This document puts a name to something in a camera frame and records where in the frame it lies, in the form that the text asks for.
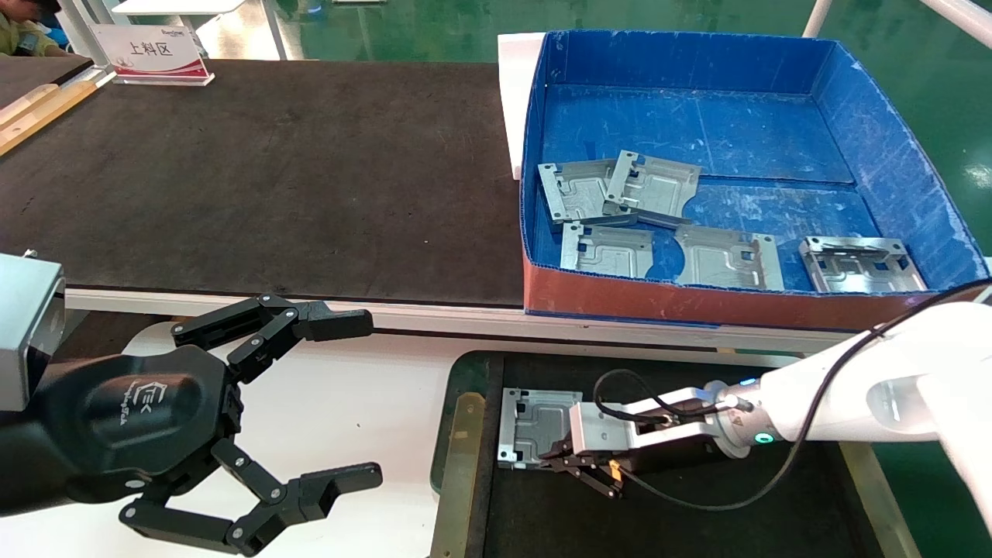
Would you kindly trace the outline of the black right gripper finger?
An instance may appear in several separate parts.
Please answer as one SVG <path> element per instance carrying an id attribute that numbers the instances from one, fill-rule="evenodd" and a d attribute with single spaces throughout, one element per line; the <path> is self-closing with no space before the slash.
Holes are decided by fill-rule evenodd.
<path id="1" fill-rule="evenodd" d="M 541 455 L 541 468 L 549 470 L 571 470 L 589 467 L 591 461 L 585 456 L 577 456 L 571 446 L 553 446 Z"/>
<path id="2" fill-rule="evenodd" d="M 622 498 L 623 483 L 617 481 L 610 474 L 603 473 L 598 467 L 572 467 L 566 465 L 556 465 L 556 473 L 567 474 L 571 479 L 579 480 L 586 487 L 599 492 L 606 498 Z"/>

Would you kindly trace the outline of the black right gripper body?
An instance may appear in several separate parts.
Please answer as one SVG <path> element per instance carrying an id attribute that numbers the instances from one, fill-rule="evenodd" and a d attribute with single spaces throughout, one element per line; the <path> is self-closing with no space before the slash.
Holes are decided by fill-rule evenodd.
<path id="1" fill-rule="evenodd" d="M 683 438 L 631 449 L 620 458 L 620 473 L 654 474 L 730 459 L 713 438 Z"/>

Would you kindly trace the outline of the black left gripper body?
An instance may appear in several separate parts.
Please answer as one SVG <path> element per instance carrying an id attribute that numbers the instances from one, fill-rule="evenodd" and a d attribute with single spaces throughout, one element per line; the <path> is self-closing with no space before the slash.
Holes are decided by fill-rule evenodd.
<path id="1" fill-rule="evenodd" d="M 240 431 L 240 388 L 195 346 L 90 361 L 43 386 L 43 426 L 67 466 L 70 501 L 117 501 L 154 484 L 183 492 L 215 470 L 210 449 Z"/>

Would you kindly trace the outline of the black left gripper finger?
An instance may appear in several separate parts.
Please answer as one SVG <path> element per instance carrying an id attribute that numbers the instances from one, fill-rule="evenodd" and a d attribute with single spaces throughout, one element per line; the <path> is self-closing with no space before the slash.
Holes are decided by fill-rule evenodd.
<path id="1" fill-rule="evenodd" d="M 229 520 L 168 508 L 176 491 L 152 485 L 121 510 L 120 522 L 139 536 L 163 543 L 255 557 L 284 530 L 325 519 L 337 498 L 383 483 L 381 467 L 369 462 L 302 474 L 281 484 L 231 440 L 210 448 L 209 463 L 222 467 L 255 495 L 258 502 L 251 511 Z"/>
<path id="2" fill-rule="evenodd" d="M 336 312 L 324 301 L 293 303 L 259 295 L 176 325 L 171 336 L 177 347 L 197 346 L 205 352 L 245 339 L 228 353 L 227 364 L 234 381 L 251 384 L 302 340 L 364 338 L 373 332 L 374 319 L 364 308 Z"/>

